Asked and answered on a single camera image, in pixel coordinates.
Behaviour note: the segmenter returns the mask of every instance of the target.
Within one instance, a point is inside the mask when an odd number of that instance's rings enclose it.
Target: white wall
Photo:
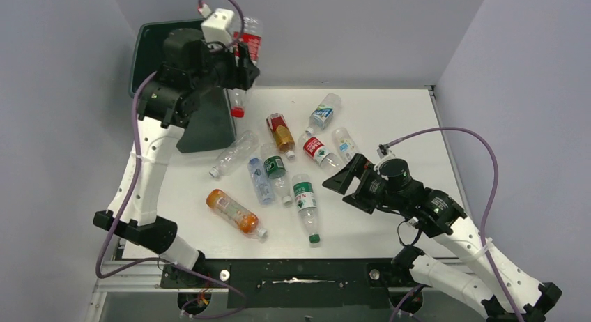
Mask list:
[[[131,145],[115,0],[0,0],[0,321],[80,321]]]
[[[548,321],[591,321],[591,0],[485,0],[437,83],[445,125],[482,133],[499,159],[488,233],[564,292]],[[490,159],[450,135],[479,222]]]
[[[435,84],[482,0],[236,0],[263,21],[258,85]],[[197,17],[197,0],[117,0],[134,30]],[[212,6],[231,7],[221,0]]]

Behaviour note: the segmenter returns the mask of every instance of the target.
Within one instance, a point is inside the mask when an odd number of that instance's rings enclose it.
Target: white tabletop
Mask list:
[[[252,130],[261,144],[273,139],[266,117],[275,112],[285,116],[293,138],[301,135],[307,119],[326,94],[341,96],[343,109],[318,138],[331,150],[331,132],[345,127],[360,152],[378,161],[376,149],[412,132],[438,126],[427,90],[351,90],[351,89],[256,89],[245,118],[237,120],[238,133]],[[441,133],[409,139],[393,148],[398,158],[409,163],[410,174],[426,186],[445,191],[459,204],[460,192]],[[303,150],[294,162],[284,158],[290,176],[310,175],[318,201],[321,243],[312,247],[300,224],[296,206],[284,208],[278,201],[261,206],[254,193],[246,163],[232,175],[217,181],[208,172],[221,151],[177,153],[171,159],[158,200],[158,215],[178,224],[178,234],[189,244],[216,259],[310,259],[393,257],[401,249],[396,227],[402,217],[374,212],[368,215],[348,204],[340,194],[322,187],[328,178]],[[211,190],[219,188],[250,209],[268,230],[261,242],[233,228],[206,205]],[[409,243],[415,230],[401,226],[401,236]],[[443,246],[423,236],[418,247],[434,257],[453,257]],[[124,258],[144,258],[154,253],[127,244]]]

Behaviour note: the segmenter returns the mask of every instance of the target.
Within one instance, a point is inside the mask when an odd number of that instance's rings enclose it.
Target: blue bottle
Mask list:
[[[261,205],[271,204],[275,200],[271,182],[265,173],[265,166],[260,158],[251,158],[248,161],[248,172],[254,185],[254,193]]]

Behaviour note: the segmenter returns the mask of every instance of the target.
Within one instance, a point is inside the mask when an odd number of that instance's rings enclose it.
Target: bottle with brown liquid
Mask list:
[[[250,210],[244,208],[234,201],[224,191],[215,189],[207,196],[207,206],[228,220],[236,228],[247,235],[256,235],[259,238],[267,236],[267,229],[264,229],[259,218]]]
[[[291,136],[291,132],[289,132],[289,128],[287,128],[283,114],[274,113],[268,116],[267,126],[271,134],[273,134],[279,152],[284,153],[288,160],[296,158],[296,152],[294,151],[296,143]]]

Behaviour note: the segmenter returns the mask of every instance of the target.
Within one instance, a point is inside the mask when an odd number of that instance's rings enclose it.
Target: plastic bottle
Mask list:
[[[298,145],[313,159],[329,176],[336,174],[343,168],[343,163],[333,152],[320,142],[318,138],[308,132],[299,138]]]
[[[335,115],[335,111],[341,109],[341,97],[334,93],[329,93],[318,105],[318,108],[308,120],[308,128],[306,132],[310,135],[314,135],[317,132],[325,130],[328,124],[332,121],[332,117]]]
[[[345,164],[349,163],[358,152],[357,145],[344,127],[337,128],[332,132],[332,141],[335,143],[337,149],[339,149],[339,154]]]
[[[291,198],[289,176],[285,170],[283,160],[279,156],[277,147],[273,143],[263,144],[261,147],[261,158],[265,160],[265,172],[271,180],[275,194],[285,206],[290,206],[293,199]]]
[[[279,152],[284,153],[288,160],[296,158],[296,152],[293,149],[296,148],[296,143],[293,141],[291,132],[285,124],[285,118],[283,114],[274,113],[267,117],[267,126],[275,139]]]
[[[267,236],[259,218],[250,210],[234,201],[224,191],[215,189],[207,196],[207,206],[228,220],[231,224],[247,235],[256,235],[259,238]]]
[[[293,177],[293,193],[298,205],[298,214],[306,231],[310,243],[320,242],[318,233],[318,207],[314,197],[314,189],[307,174],[297,174]]]
[[[259,158],[251,158],[248,161],[248,172],[254,185],[254,193],[261,205],[268,205],[275,200],[271,182],[265,173],[263,161]]]
[[[232,24],[233,37],[238,36],[240,32],[240,18],[235,17],[237,21]],[[263,36],[263,23],[254,17],[244,17],[244,34],[240,39],[248,45],[250,59],[256,65],[259,61],[259,51],[261,49],[261,38]],[[232,105],[231,114],[236,118],[244,117],[245,106],[252,96],[252,91],[240,89],[228,90],[230,103]]]
[[[220,153],[215,160],[217,164],[211,168],[209,174],[213,178],[230,175],[241,163],[246,161],[258,145],[259,138],[253,132],[250,130],[243,132],[226,150]]]

